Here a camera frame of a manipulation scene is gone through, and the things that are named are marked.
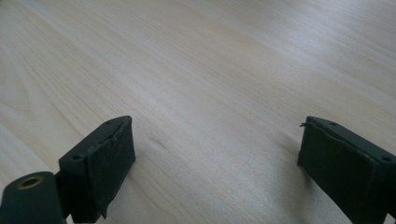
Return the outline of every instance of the table surface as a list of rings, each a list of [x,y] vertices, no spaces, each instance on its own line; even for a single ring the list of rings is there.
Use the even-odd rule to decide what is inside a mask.
[[[98,223],[349,223],[296,165],[299,125],[396,153],[395,40],[391,0],[0,0],[0,190],[131,115]]]

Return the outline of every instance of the black clamp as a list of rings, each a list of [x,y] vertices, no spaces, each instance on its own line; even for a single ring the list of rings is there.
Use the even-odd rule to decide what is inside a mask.
[[[353,223],[396,215],[396,157],[343,126],[307,117],[298,165]]]
[[[4,190],[0,223],[76,223],[106,217],[135,161],[132,118],[111,119],[59,159],[60,171],[23,176]]]

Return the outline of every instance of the light wood surface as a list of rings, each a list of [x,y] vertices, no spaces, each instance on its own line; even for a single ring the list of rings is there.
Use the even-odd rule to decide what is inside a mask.
[[[98,223],[349,223],[299,125],[396,153],[396,2],[0,0],[0,190],[122,115],[137,161]]]

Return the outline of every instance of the wood grain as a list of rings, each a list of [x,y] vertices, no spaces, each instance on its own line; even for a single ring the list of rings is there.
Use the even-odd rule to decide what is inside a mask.
[[[395,40],[394,1],[0,0],[0,189],[131,115],[99,223],[349,223],[299,124],[396,153]]]

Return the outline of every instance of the metal ring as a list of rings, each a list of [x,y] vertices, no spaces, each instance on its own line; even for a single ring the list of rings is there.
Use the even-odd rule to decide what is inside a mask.
[[[18,189],[30,189],[34,186],[39,185],[41,182],[43,182],[43,180],[44,180],[43,176],[40,175],[31,176],[29,178],[22,180],[18,184]]]

